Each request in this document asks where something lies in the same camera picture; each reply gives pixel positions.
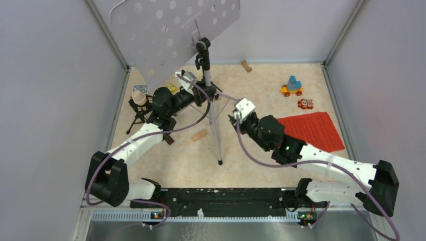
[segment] white wall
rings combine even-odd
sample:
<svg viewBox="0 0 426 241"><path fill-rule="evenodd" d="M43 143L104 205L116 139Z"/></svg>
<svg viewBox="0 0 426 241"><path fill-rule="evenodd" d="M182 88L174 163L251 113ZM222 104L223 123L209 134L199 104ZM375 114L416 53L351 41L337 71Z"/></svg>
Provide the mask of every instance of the white wall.
<svg viewBox="0 0 426 241"><path fill-rule="evenodd" d="M122 0L93 1L117 39L109 22L109 14ZM212 42L212 63L238 63L243 58L251 63L322 62L357 2L241 0L240 19ZM126 50L122 49L122 52L126 61L133 64Z"/></svg>
<svg viewBox="0 0 426 241"><path fill-rule="evenodd" d="M425 1L369 1L331 64L359 157L396 169L401 240L426 236L425 9Z"/></svg>
<svg viewBox="0 0 426 241"><path fill-rule="evenodd" d="M82 0L0 16L0 240L69 240L124 70Z"/></svg>

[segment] wooden block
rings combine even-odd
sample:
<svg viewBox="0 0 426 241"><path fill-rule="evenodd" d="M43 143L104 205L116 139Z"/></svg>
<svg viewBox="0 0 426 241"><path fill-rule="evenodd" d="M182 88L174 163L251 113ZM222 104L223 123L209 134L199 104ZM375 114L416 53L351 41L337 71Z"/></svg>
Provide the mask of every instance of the wooden block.
<svg viewBox="0 0 426 241"><path fill-rule="evenodd" d="M196 142L205 136L207 136L207 131L204 129L192 135L191 139L193 142Z"/></svg>
<svg viewBox="0 0 426 241"><path fill-rule="evenodd" d="M243 65L243 67L246 69L247 73L251 72L253 69L249 66L249 64L247 63L247 60L243 60L241 62L241 64Z"/></svg>

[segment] toy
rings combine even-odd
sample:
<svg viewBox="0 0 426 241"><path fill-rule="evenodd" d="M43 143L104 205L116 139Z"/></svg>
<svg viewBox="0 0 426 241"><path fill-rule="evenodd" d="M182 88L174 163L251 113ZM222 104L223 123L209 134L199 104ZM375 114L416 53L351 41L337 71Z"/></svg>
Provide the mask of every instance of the toy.
<svg viewBox="0 0 426 241"><path fill-rule="evenodd" d="M172 92L172 94L175 94L179 89L176 87L176 86L174 86L173 84L169 84L168 86L167 86L167 88L170 90L170 92Z"/></svg>
<svg viewBox="0 0 426 241"><path fill-rule="evenodd" d="M283 85L281 88L281 93L283 93L285 97L289 97L290 94L302 95L302 91L302 83L297 81L294 75L291 75L287 84Z"/></svg>
<svg viewBox="0 0 426 241"><path fill-rule="evenodd" d="M301 99L297 104L302 109L313 109L313 102L311 99Z"/></svg>

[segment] white perforated board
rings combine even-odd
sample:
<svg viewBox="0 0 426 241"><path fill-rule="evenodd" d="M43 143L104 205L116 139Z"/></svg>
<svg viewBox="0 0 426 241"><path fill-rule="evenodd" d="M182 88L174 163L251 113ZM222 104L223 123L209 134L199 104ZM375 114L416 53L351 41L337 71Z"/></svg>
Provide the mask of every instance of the white perforated board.
<svg viewBox="0 0 426 241"><path fill-rule="evenodd" d="M239 17L240 0L125 0L110 23L153 90L196 54L193 38L212 41Z"/></svg>

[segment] red toy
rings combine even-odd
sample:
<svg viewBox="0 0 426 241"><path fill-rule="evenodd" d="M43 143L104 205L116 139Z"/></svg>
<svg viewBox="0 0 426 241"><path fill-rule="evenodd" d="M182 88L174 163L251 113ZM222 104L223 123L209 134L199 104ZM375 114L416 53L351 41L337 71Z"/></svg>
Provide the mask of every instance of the red toy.
<svg viewBox="0 0 426 241"><path fill-rule="evenodd" d="M311 99L301 99L297 102L298 106L302 109L312 109L313 102Z"/></svg>

